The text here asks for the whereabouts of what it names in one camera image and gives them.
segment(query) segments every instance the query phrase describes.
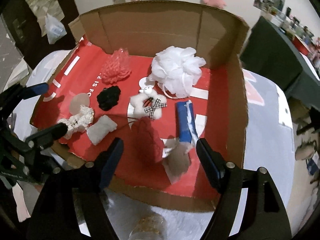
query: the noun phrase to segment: plastic bag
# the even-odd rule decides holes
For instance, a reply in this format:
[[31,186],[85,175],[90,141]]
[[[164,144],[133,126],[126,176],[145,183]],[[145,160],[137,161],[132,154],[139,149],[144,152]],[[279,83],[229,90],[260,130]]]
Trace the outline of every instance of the plastic bag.
[[49,44],[55,44],[56,41],[67,34],[63,24],[50,14],[45,17],[45,29],[47,30]]

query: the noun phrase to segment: metal screw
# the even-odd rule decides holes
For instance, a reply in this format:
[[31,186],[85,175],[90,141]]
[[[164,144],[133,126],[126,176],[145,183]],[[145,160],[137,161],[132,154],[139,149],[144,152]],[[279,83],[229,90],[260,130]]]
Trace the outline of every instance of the metal screw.
[[59,167],[55,167],[52,172],[53,172],[54,174],[57,174],[57,173],[59,173],[60,171],[61,171],[61,169],[60,169]]
[[259,171],[263,174],[266,174],[268,172],[268,170],[265,167],[260,167]]
[[226,166],[229,168],[229,169],[233,169],[235,167],[235,164],[232,163],[232,162],[227,162]]
[[35,146],[35,143],[34,143],[33,141],[29,141],[29,142],[28,142],[28,146],[29,146],[30,148],[33,148],[33,147]]
[[24,166],[22,171],[24,174],[29,175],[29,168],[27,166]]
[[93,162],[87,162],[87,163],[85,164],[85,166],[86,166],[87,168],[92,168],[92,167],[94,166],[94,163],[93,163]]

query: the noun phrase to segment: cardboard flap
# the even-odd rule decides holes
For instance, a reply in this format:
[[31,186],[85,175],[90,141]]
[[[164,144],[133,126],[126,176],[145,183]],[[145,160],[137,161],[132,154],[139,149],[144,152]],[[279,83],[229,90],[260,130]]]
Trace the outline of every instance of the cardboard flap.
[[84,35],[84,28],[82,26],[82,23],[80,21],[80,17],[77,17],[69,24],[69,28],[72,32],[73,37],[76,40],[76,44],[81,40],[82,36]]
[[[86,15],[99,14],[112,51],[127,48],[131,55],[154,57],[169,46],[196,48],[201,16],[198,6],[188,4],[190,8],[185,10],[184,3],[161,1],[126,5],[105,7]],[[94,44],[104,48],[101,43]]]
[[83,14],[80,16],[80,20],[88,40],[102,48],[106,53],[112,54],[114,50],[111,49],[108,37],[100,21],[99,13],[92,11]]
[[228,62],[242,22],[234,15],[215,8],[203,8],[197,56],[215,68]]

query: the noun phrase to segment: white crochet fabric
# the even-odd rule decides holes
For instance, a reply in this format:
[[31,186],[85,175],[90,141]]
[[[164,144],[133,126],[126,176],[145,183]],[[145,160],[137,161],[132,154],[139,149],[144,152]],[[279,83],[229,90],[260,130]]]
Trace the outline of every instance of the white crochet fabric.
[[93,145],[97,145],[110,132],[117,129],[117,124],[107,115],[103,115],[99,120],[87,129],[87,135]]
[[166,90],[176,94],[176,98],[186,98],[191,94],[192,85],[201,77],[201,66],[206,64],[203,58],[195,57],[193,48],[168,47],[156,54],[152,60],[148,79],[157,81],[164,94],[170,97]]
[[64,138],[69,140],[75,132],[84,132],[90,123],[93,122],[94,111],[87,106],[80,106],[80,113],[72,115],[69,119],[62,118],[58,123],[65,123],[68,131]]

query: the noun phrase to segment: black scrunchie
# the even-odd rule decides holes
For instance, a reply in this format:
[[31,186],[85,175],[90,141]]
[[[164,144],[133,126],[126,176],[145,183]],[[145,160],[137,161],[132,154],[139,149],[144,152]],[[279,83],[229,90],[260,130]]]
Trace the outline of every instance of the black scrunchie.
[[121,90],[118,86],[112,86],[104,88],[101,93],[97,96],[99,107],[103,111],[108,111],[112,107],[116,106],[119,101]]

